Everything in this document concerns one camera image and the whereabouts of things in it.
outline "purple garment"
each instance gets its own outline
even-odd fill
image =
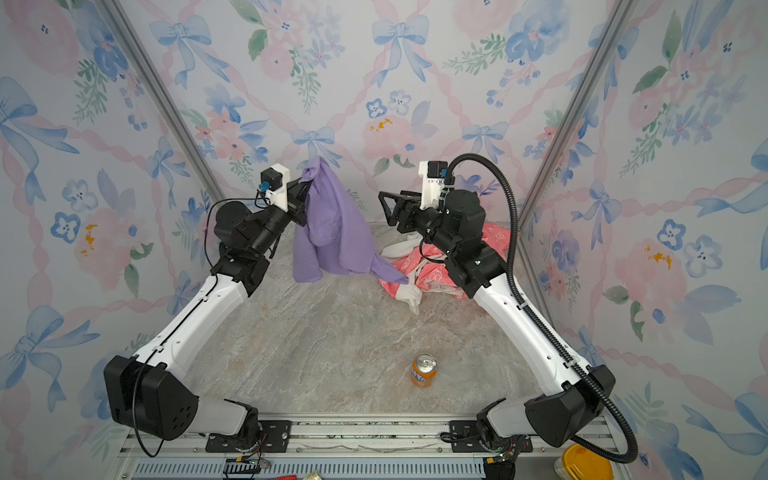
[[[376,252],[376,242],[354,200],[324,158],[315,157],[301,176],[312,180],[306,226],[293,240],[293,279],[316,282],[320,269],[336,275],[370,273],[391,283],[408,279]]]

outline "pink cloth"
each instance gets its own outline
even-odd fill
[[[502,258],[506,260],[507,249],[509,248],[509,235],[510,231],[504,227],[500,227],[495,223],[486,223],[482,228],[482,239],[491,247],[496,250]],[[443,252],[434,245],[425,244],[422,248],[424,255],[432,257],[435,255],[444,255]],[[422,255],[419,253],[419,248],[416,247],[413,251],[404,258],[397,260],[392,265],[405,275],[411,273],[422,262]],[[398,283],[389,283],[384,280],[379,280],[384,287],[384,290],[389,295],[396,298],[397,290],[400,288]],[[428,292],[431,284],[434,282],[442,283],[446,286],[456,287],[451,277],[448,276],[448,271],[445,269],[445,265],[441,263],[427,263],[415,279],[415,285],[422,291]],[[456,295],[457,299],[464,298],[466,294]]]

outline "floral wallpaper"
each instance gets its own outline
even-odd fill
[[[0,13],[0,477],[104,478],[104,365],[199,288],[210,199],[92,3]]]
[[[300,170],[319,154],[367,220],[383,220],[380,190],[420,185],[420,161],[466,151],[498,163],[522,202],[613,4],[122,2],[227,194],[253,194],[269,164]],[[594,155],[581,141],[576,151]],[[508,219],[488,172],[462,165],[457,180],[489,220]]]
[[[767,22],[638,2],[524,229],[556,327],[617,377],[638,479],[768,478]]]

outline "yellow lid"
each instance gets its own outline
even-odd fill
[[[613,480],[614,477],[607,459],[581,445],[572,445],[565,451],[563,466],[574,480]]]

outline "corrugated black cable conduit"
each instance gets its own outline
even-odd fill
[[[520,290],[518,290],[517,285],[515,285],[515,277],[512,272],[512,266],[515,263],[515,248],[517,247],[517,239],[518,239],[518,208],[517,204],[515,203],[515,195],[512,193],[512,188],[509,186],[509,182],[507,182],[507,179],[504,177],[504,174],[501,170],[498,169],[498,167],[491,162],[489,159],[477,155],[477,154],[462,154],[456,157],[451,164],[448,166],[448,170],[445,172],[445,182],[449,187],[452,187],[453,184],[453,170],[456,168],[458,164],[460,164],[463,161],[471,160],[475,161],[486,168],[488,168],[491,173],[496,177],[496,180],[499,182],[499,184],[502,186],[502,189],[504,190],[504,195],[507,197],[507,206],[509,207],[509,223],[510,223],[510,237],[509,237],[509,250],[507,252],[507,283],[509,284],[509,289],[512,292],[512,296],[515,298],[515,300],[522,304],[524,302],[523,296],[520,294]],[[541,320],[538,315],[533,311],[533,309],[526,305],[523,307],[523,310],[525,313],[528,314],[528,317],[533,321],[533,323],[541,330],[542,333],[547,337],[547,339],[550,341],[552,345],[558,350],[560,353],[560,356],[563,357],[565,362],[571,362],[573,360],[573,357],[570,353],[565,349],[565,347],[554,337],[552,332],[550,331],[547,326],[544,325],[544,321]],[[594,394],[603,402],[603,405],[605,405],[605,408],[611,413],[611,415],[616,419],[616,422],[619,425],[619,428],[621,429],[621,432],[624,433],[624,437],[627,440],[627,452],[621,455],[615,454],[613,452],[609,452],[608,450],[602,449],[595,445],[592,442],[589,442],[588,440],[583,439],[582,437],[578,435],[573,435],[571,437],[571,440],[578,443],[579,445],[583,446],[584,448],[598,454],[601,457],[607,458],[608,460],[616,463],[632,463],[637,458],[637,440],[634,437],[634,433],[632,432],[632,428],[629,426],[629,423],[624,418],[624,416],[619,411],[618,407],[611,401],[610,398],[603,392],[603,389],[595,382],[585,371],[581,368],[576,362],[573,362],[571,364],[571,368],[579,375],[581,379],[584,380],[584,382],[589,386],[589,388],[594,392]]]

